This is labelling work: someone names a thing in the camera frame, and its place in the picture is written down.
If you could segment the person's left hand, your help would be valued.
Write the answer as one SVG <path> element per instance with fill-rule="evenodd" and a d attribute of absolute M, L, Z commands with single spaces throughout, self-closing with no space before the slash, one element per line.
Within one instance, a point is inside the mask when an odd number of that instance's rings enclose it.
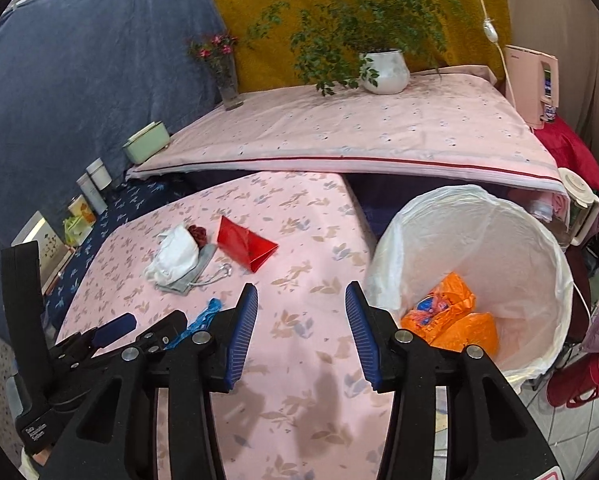
<path fill-rule="evenodd" d="M 28 456 L 28 458 L 39 466 L 45 466 L 48 462 L 52 448 L 44 448 L 39 453 Z"/>

